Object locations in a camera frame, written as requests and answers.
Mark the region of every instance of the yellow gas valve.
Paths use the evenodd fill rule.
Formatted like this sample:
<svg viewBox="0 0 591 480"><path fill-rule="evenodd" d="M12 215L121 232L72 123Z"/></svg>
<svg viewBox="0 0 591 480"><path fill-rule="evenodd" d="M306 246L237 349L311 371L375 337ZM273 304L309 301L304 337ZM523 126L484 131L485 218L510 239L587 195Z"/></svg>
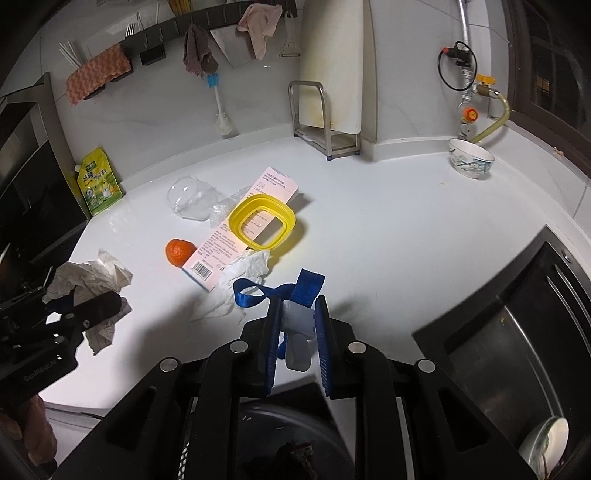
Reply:
<svg viewBox="0 0 591 480"><path fill-rule="evenodd" d="M493 76L487 76L481 73L476 75L476 81L480 82L483 85L486 85L487 87L490 87L491 85L494 85L496 83L496 80Z"/></svg>

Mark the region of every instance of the ceramic bowl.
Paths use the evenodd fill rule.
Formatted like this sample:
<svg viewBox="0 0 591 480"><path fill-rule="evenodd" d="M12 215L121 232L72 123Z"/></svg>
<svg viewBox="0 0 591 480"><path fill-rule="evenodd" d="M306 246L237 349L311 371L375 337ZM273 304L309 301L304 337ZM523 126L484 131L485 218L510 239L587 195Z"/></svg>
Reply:
<svg viewBox="0 0 591 480"><path fill-rule="evenodd" d="M449 158L453 167L471 179L481 179L491 170L495 156L472 142L452 138Z"/></svg>

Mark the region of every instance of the stainless steel sink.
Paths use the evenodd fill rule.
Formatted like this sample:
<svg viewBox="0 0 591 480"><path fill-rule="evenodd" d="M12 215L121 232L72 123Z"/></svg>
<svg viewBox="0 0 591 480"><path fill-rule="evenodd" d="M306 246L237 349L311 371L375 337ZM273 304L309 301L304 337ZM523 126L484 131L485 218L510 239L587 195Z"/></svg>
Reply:
<svg viewBox="0 0 591 480"><path fill-rule="evenodd" d="M549 417L568 420L555 479L591 472L590 294L546 227L487 285L413 334L516 448Z"/></svg>

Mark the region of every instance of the window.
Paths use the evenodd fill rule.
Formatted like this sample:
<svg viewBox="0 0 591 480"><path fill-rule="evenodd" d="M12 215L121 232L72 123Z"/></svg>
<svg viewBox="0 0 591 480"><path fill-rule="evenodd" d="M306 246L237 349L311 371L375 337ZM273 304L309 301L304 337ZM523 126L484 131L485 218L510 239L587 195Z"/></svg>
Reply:
<svg viewBox="0 0 591 480"><path fill-rule="evenodd" d="M591 177L591 48L569 3L504 0L508 99L516 124Z"/></svg>

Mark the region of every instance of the yellow-green sauce bag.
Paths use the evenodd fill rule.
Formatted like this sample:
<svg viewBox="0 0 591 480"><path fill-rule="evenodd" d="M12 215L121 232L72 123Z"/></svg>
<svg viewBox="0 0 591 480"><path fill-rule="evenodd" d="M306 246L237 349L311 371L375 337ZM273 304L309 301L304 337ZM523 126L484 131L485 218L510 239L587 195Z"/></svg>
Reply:
<svg viewBox="0 0 591 480"><path fill-rule="evenodd" d="M107 155L101 148L93 150L82 160L78 185L92 216L113 205L123 196Z"/></svg>

